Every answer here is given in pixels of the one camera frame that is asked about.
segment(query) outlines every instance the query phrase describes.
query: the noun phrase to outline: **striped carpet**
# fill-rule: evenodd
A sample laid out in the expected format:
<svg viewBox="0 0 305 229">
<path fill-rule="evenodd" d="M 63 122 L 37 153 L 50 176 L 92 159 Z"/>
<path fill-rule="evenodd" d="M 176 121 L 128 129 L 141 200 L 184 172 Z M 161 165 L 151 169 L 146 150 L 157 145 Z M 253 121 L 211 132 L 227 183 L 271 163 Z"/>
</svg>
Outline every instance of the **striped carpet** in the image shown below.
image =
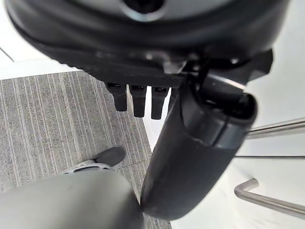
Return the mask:
<svg viewBox="0 0 305 229">
<path fill-rule="evenodd" d="M 0 192 L 57 174 L 112 146 L 140 195 L 151 151 L 143 121 L 116 112 L 104 84 L 79 71 L 0 81 Z M 148 229 L 170 223 L 146 217 Z"/>
</svg>

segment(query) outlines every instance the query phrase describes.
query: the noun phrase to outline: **black caster wheel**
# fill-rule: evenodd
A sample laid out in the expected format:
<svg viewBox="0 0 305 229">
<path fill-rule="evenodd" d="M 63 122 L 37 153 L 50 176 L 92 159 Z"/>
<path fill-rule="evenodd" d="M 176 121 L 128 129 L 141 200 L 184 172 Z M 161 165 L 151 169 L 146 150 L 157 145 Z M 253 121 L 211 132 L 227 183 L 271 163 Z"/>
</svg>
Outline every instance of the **black caster wheel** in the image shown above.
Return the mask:
<svg viewBox="0 0 305 229">
<path fill-rule="evenodd" d="M 125 150 L 121 147 L 112 147 L 97 154 L 92 160 L 95 163 L 107 164 L 111 167 L 122 162 L 125 158 Z"/>
</svg>

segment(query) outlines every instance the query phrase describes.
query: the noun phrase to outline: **black plastic tab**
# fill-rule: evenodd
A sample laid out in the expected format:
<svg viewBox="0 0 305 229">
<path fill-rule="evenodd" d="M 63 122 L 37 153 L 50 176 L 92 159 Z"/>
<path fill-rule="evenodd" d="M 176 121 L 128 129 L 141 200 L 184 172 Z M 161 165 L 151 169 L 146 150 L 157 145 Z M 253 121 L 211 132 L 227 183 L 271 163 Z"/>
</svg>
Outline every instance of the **black plastic tab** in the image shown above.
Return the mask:
<svg viewBox="0 0 305 229">
<path fill-rule="evenodd" d="M 133 115 L 138 118 L 144 117 L 147 86 L 129 85 L 129 91 L 133 101 Z"/>
<path fill-rule="evenodd" d="M 105 83 L 108 91 L 113 95 L 115 109 L 127 111 L 126 85 L 118 83 Z"/>
<path fill-rule="evenodd" d="M 161 119 L 164 99 L 169 88 L 152 87 L 152 119 Z"/>
</svg>

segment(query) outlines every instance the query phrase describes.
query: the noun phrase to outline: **black plastic housing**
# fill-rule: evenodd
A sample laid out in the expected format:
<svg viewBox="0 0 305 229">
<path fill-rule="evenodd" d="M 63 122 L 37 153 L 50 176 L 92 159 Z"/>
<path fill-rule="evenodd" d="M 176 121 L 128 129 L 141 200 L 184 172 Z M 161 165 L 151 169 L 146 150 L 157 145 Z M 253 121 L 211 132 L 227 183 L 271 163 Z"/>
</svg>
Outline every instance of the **black plastic housing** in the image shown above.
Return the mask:
<svg viewBox="0 0 305 229">
<path fill-rule="evenodd" d="M 189 83 L 181 89 L 154 148 L 141 194 L 141 207 L 151 216 L 175 220 L 191 211 L 229 165 L 256 118 L 249 94 L 244 94 L 246 104 L 230 111 L 205 104 L 196 94 Z"/>
</svg>

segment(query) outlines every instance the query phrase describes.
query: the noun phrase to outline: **metal rod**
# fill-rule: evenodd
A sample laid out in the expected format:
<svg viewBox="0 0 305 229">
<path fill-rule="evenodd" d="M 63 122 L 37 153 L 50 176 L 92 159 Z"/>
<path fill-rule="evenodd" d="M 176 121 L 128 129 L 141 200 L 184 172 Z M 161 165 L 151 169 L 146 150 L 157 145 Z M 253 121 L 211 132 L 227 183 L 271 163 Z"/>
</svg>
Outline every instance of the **metal rod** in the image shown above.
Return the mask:
<svg viewBox="0 0 305 229">
<path fill-rule="evenodd" d="M 258 187 L 259 183 L 255 178 L 248 180 L 238 186 L 235 187 L 234 193 L 235 195 L 243 199 L 245 201 L 263 206 L 265 208 L 269 208 L 278 212 L 285 213 L 290 216 L 298 217 L 300 219 L 305 219 L 305 207 L 289 203 L 286 201 L 265 197 L 262 195 L 258 195 L 252 192 L 248 192 L 249 190 Z"/>
<path fill-rule="evenodd" d="M 299 133 L 305 133 L 305 118 L 254 128 L 249 131 L 246 139 L 258 139 Z"/>
</svg>

